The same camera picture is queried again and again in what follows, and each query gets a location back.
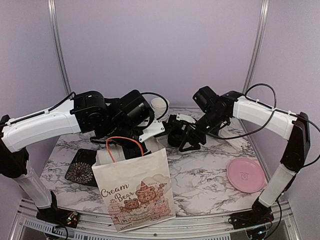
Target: printed cartoon bear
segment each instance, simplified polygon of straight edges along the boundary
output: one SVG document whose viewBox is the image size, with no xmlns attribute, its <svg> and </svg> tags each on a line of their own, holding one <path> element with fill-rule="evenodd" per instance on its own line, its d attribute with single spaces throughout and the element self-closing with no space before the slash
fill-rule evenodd
<svg viewBox="0 0 320 240">
<path fill-rule="evenodd" d="M 146 207 L 149 205 L 150 201 L 158 201 L 163 194 L 157 194 L 153 186 L 147 186 L 143 181 L 141 182 L 141 187 L 135 192 L 140 201 L 139 207 Z"/>
<path fill-rule="evenodd" d="M 124 201 L 124 207 L 121 206 L 120 210 L 123 212 L 130 213 L 130 212 L 132 212 L 133 209 L 137 209 L 137 208 L 139 208 L 138 199 L 137 198 L 134 198 L 134 199 L 129 198 L 129 200 Z"/>
<path fill-rule="evenodd" d="M 166 183 L 160 183 L 158 190 L 160 190 L 160 189 L 163 190 L 166 185 L 167 185 Z"/>
</svg>

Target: white robot arm segment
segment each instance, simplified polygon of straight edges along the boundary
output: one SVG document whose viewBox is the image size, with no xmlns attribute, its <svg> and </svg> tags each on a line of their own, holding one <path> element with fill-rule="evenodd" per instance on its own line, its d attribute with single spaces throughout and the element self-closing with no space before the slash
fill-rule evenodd
<svg viewBox="0 0 320 240">
<path fill-rule="evenodd" d="M 22 174 L 20 177 L 13 178 L 13 180 L 28 194 L 38 209 L 50 208 L 52 195 L 31 167 L 29 161 L 26 163 L 26 170 L 26 175 Z"/>
<path fill-rule="evenodd" d="M 245 120 L 258 126 L 264 125 L 270 118 L 272 110 L 269 108 L 250 100 L 244 96 L 240 96 L 234 103 L 233 116 L 240 120 Z M 265 126 L 266 129 L 278 134 L 283 139 L 289 140 L 293 122 L 297 118 L 289 114 L 284 114 L 276 111 L 270 122 Z"/>
<path fill-rule="evenodd" d="M 48 109 L 44 110 L 45 114 L 15 124 L 10 124 L 10 122 L 27 116 L 11 118 L 7 122 L 10 125 L 3 127 L 2 141 L 10 152 L 18 152 L 26 146 L 49 138 L 81 132 L 76 116 L 70 114 L 70 110 L 74 109 L 73 100 L 66 100 L 50 112 Z"/>
</svg>

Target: pink plate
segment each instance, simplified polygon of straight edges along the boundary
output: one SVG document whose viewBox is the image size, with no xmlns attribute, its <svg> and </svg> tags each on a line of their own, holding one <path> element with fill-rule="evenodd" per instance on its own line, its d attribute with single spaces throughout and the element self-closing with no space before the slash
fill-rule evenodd
<svg viewBox="0 0 320 240">
<path fill-rule="evenodd" d="M 266 182 L 265 173 L 259 164 L 244 157 L 229 162 L 226 175 L 236 189 L 248 194 L 258 192 Z"/>
</svg>

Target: white paper bag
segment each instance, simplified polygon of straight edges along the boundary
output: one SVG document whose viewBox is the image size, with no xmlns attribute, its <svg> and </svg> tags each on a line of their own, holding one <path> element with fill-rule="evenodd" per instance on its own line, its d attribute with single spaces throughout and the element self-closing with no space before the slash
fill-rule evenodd
<svg viewBox="0 0 320 240">
<path fill-rule="evenodd" d="M 118 232 L 137 229 L 176 217 L 166 149 L 154 138 L 151 154 L 125 160 L 122 148 L 97 151 L 93 174 Z"/>
</svg>

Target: purple backdrop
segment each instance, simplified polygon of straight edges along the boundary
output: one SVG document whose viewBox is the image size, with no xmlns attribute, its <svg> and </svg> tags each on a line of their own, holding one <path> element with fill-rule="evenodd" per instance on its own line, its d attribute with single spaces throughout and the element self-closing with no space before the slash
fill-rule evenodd
<svg viewBox="0 0 320 240">
<path fill-rule="evenodd" d="M 23 115 L 48 108 L 66 94 L 54 50 L 47 1 L 0 1 L 0 112 Z M 27 149 L 39 174 L 55 144 Z M 0 238 L 8 239 L 23 192 L 0 175 Z"/>
<path fill-rule="evenodd" d="M 260 15 L 257 0 L 57 0 L 66 68 L 76 92 L 132 89 L 194 106 L 205 85 L 242 91 Z"/>
<path fill-rule="evenodd" d="M 316 0 L 270 1 L 267 28 L 258 59 L 255 83 L 272 85 L 278 97 L 278 107 L 293 112 L 305 112 L 320 126 L 320 2 Z M 273 103 L 268 89 L 252 94 Z M 320 134 L 311 130 L 308 162 L 319 152 Z M 274 133 L 261 131 L 254 140 L 270 173 L 274 173 L 285 150 L 286 141 Z M 287 193 L 301 239 L 315 240 L 320 236 L 319 181 L 320 162 L 303 169 Z"/>
</svg>

